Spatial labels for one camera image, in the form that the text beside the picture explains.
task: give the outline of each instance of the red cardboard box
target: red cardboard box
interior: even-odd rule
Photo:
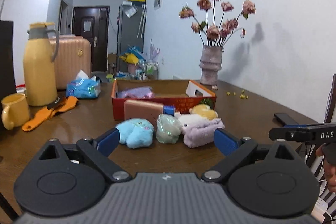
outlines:
[[[117,98],[119,91],[140,86],[150,86],[155,94],[153,99],[136,99],[147,102],[174,106],[175,111],[189,113],[189,108],[207,104],[214,109],[216,94],[193,80],[115,80],[112,87],[113,117],[116,121],[124,120],[124,102],[129,98]]]

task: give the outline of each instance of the human hand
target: human hand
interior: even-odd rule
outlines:
[[[324,155],[322,151],[323,145],[316,150],[316,156],[321,157]],[[330,192],[336,192],[336,166],[331,165],[327,159],[323,162],[324,177],[328,183],[328,189]]]

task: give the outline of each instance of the blue plush toy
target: blue plush toy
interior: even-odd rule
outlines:
[[[116,126],[120,143],[128,148],[148,147],[153,142],[153,125],[145,119],[130,119]]]

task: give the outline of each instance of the wooden table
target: wooden table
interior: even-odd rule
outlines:
[[[118,122],[113,119],[110,94],[112,85],[102,84],[96,100],[80,100],[77,107],[44,122],[34,131],[23,132],[20,128],[0,133],[0,191],[14,209],[19,212],[13,185],[23,168],[50,138],[61,143],[75,143],[84,137],[98,137]],[[291,109],[249,91],[248,99],[240,99],[242,89],[225,82],[218,83],[215,110],[223,120],[226,130],[241,138],[249,136],[259,143],[272,143],[268,131],[279,124],[273,118],[275,112],[286,112],[300,124],[314,123]],[[160,144],[155,138],[150,148],[130,150],[119,145],[109,157],[132,175],[136,172],[196,172],[201,174],[223,159],[214,144],[190,149],[183,139],[174,145]],[[0,210],[0,222],[11,223]]]

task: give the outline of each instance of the ceramic vase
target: ceramic vase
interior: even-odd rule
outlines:
[[[222,69],[222,48],[203,45],[200,68],[201,84],[216,85],[218,71]]]

